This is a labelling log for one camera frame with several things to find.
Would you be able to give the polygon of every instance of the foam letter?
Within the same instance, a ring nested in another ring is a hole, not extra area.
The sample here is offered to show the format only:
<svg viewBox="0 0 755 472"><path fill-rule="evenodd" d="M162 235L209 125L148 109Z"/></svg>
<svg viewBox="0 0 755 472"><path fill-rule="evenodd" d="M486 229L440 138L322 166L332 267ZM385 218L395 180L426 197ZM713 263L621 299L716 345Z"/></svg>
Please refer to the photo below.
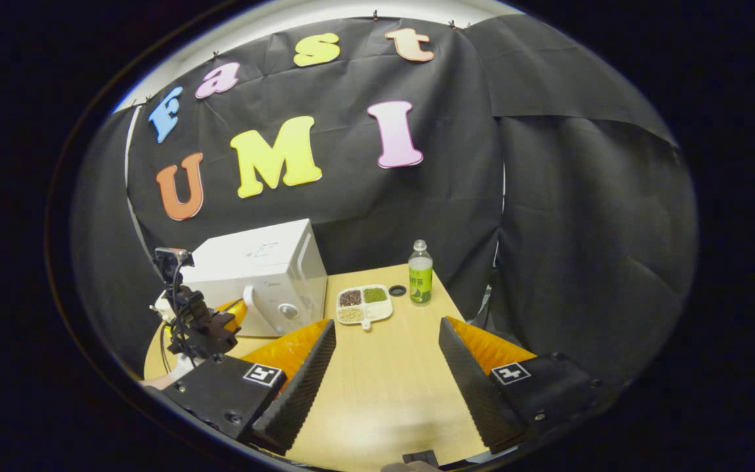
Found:
<svg viewBox="0 0 755 472"><path fill-rule="evenodd" d="M331 62L339 56L339 46L333 44L338 41L339 36L333 33L308 36L296 44L296 52L299 54L293 56L293 62L299 67Z"/></svg>
<svg viewBox="0 0 755 472"><path fill-rule="evenodd" d="M296 186L315 182L322 177L322 170L314 165L311 153L312 117L294 117L281 125L275 144L270 147L258 131L242 132L231 139L230 146L237 150L237 167L241 174L241 186L237 189L240 198L261 193L263 185L255 179L255 170L270 188L279 186L281 168L287 163L284 184Z"/></svg>
<svg viewBox="0 0 755 472"><path fill-rule="evenodd" d="M156 137L157 143L165 140L165 137L168 136L171 129L174 129L177 120L179 120L177 117L172 117L171 113L177 113L180 110L180 101L175 98L180 93L182 93L182 87L176 87L174 90L171 90L168 96L165 96L165 99L156 107L156 110L150 113L149 119L147 119L153 122L153 126L156 126L156 133L158 134Z"/></svg>
<svg viewBox="0 0 755 472"><path fill-rule="evenodd" d="M412 28L396 29L384 35L387 39L395 40L395 50L398 55L404 59L414 60L415 62L428 62L435 57L431 51L421 50L419 41L428 43L429 36L416 35Z"/></svg>
<svg viewBox="0 0 755 472"><path fill-rule="evenodd" d="M176 165L165 167L156 174L156 182L162 191L162 206L168 217L182 221L193 217L203 207L203 182L200 179L202 159L203 155L199 152L182 159L182 168L188 173L188 188L191 189L191 197L185 203L180 203L180 198L176 196Z"/></svg>
<svg viewBox="0 0 755 472"><path fill-rule="evenodd" d="M377 119L383 153L377 165L384 169L404 167L422 162L425 156L413 147L407 111L413 109L410 102L381 102L371 105L366 111Z"/></svg>
<svg viewBox="0 0 755 472"><path fill-rule="evenodd" d="M214 93L223 93L237 84L237 70L240 68L237 62L224 64L206 74L204 83L200 85L194 94L197 98L206 98Z"/></svg>

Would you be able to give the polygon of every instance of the grains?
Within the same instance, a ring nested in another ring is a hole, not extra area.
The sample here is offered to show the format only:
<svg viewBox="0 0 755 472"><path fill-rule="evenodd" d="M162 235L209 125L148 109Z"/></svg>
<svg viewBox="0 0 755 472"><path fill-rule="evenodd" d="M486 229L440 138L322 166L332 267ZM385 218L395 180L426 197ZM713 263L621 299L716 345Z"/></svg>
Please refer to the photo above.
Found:
<svg viewBox="0 0 755 472"><path fill-rule="evenodd" d="M363 310L360 310L360 308L343 308L336 313L336 319L343 323L363 321Z"/></svg>
<svg viewBox="0 0 755 472"><path fill-rule="evenodd" d="M382 302L386 300L386 292L381 288L368 288L363 290L363 294L366 296L366 303Z"/></svg>
<svg viewBox="0 0 755 472"><path fill-rule="evenodd" d="M351 307L351 305L360 305L362 298L360 297L360 290L348 290L339 296L339 305L341 307Z"/></svg>

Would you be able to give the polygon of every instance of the white wall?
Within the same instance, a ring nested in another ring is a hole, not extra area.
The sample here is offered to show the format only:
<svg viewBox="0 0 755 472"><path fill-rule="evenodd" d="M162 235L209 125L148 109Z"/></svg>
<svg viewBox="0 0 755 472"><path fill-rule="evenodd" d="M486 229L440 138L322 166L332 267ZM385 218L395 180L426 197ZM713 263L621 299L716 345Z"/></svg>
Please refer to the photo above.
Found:
<svg viewBox="0 0 755 472"><path fill-rule="evenodd" d="M467 24L515 13L518 10L495 0L275 0L244 12L200 36L168 57L144 77L118 104L116 111L143 102L175 78L206 62L212 52L225 52L254 39L303 24L335 18L371 17L415 18L447 24Z"/></svg>

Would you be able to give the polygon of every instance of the bottle label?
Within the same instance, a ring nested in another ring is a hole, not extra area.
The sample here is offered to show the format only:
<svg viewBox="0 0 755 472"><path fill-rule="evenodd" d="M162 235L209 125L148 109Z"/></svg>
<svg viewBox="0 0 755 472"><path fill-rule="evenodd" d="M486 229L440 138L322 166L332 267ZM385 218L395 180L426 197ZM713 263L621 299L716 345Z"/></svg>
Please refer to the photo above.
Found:
<svg viewBox="0 0 755 472"><path fill-rule="evenodd" d="M413 303L426 303L433 289L433 267L416 271L410 268L410 298Z"/></svg>

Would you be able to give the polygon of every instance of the pink letter i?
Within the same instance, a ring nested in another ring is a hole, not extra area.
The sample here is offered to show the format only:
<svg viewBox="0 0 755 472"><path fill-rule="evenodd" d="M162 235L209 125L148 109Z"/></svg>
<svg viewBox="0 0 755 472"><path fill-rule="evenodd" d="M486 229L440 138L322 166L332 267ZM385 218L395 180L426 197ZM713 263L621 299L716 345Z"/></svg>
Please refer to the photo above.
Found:
<svg viewBox="0 0 755 472"><path fill-rule="evenodd" d="M366 108L377 119L380 129L383 155L377 159L377 165L384 169L416 165L425 158L421 151L413 147L410 137L407 111L411 109L413 105L410 102L381 102Z"/></svg>

